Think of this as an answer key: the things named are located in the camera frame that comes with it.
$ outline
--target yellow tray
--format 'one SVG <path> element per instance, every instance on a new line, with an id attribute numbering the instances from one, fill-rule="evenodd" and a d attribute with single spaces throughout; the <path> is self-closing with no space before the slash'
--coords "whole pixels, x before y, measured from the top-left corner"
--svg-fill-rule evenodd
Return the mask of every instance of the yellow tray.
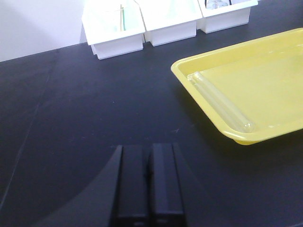
<path id="1" fill-rule="evenodd" d="M 303 128 L 303 28 L 184 58 L 171 70 L 239 144 Z"/>

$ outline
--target white plastic bin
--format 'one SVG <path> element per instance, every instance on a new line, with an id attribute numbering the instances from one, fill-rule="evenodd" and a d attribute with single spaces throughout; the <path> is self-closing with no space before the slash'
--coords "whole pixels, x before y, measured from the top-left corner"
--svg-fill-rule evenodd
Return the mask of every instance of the white plastic bin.
<path id="1" fill-rule="evenodd" d="M 232 0 L 232 5 L 217 9 L 206 9 L 205 0 L 198 0 L 203 18 L 198 20 L 197 28 L 205 33 L 244 25 L 249 22 L 250 8 L 257 0 Z"/>
<path id="2" fill-rule="evenodd" d="M 197 0 L 136 0 L 146 32 L 153 46 L 196 35 L 196 20 L 202 18 Z"/>
<path id="3" fill-rule="evenodd" d="M 133 0 L 88 1 L 82 22 L 88 44 L 99 59 L 143 49 L 145 28 Z"/>

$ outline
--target white wall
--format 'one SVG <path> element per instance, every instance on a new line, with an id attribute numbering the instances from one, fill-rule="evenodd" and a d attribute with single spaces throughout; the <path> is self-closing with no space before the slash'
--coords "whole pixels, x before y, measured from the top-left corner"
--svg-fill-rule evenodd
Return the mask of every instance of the white wall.
<path id="1" fill-rule="evenodd" d="M 86 41 L 85 0 L 0 0 L 0 61 Z"/>

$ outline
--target storage bin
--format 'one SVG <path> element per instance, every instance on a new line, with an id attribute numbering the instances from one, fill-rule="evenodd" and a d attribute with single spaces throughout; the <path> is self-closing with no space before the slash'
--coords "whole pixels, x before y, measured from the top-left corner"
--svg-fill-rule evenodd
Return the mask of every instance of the storage bin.
<path id="1" fill-rule="evenodd" d="M 196 21 L 202 18 L 197 0 L 136 0 L 153 46 L 196 36 Z"/>
<path id="2" fill-rule="evenodd" d="M 258 4 L 257 0 L 232 0 L 229 6 L 207 9 L 204 0 L 198 1 L 203 18 L 197 21 L 197 28 L 205 33 L 247 24 L 250 19 L 250 8 Z"/>
<path id="3" fill-rule="evenodd" d="M 89 1 L 82 22 L 88 44 L 99 59 L 143 49 L 145 28 L 133 0 Z"/>

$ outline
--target black countertop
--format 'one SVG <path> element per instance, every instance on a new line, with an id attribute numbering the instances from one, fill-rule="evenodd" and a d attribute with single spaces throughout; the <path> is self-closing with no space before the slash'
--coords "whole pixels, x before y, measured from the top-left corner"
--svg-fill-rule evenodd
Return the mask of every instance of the black countertop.
<path id="1" fill-rule="evenodd" d="M 170 71 L 179 59 L 298 27 L 302 0 L 262 0 L 247 25 L 146 43 L 110 59 L 99 61 L 79 44 L 1 62 L 1 226 L 29 226 L 63 206 L 99 174 L 116 145 L 162 142 L 179 144 L 233 226 L 301 226 L 302 130 L 239 145 Z"/>

